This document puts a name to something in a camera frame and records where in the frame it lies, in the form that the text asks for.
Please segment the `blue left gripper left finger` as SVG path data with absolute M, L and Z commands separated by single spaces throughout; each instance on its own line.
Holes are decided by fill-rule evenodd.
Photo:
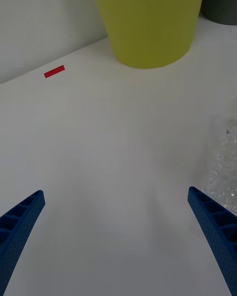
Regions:
M 4 295 L 31 231 L 45 206 L 38 190 L 0 218 L 0 295 Z

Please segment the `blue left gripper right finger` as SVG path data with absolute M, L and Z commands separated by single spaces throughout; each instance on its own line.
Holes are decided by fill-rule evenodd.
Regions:
M 188 203 L 231 295 L 237 296 L 237 217 L 195 187 L 189 188 Z

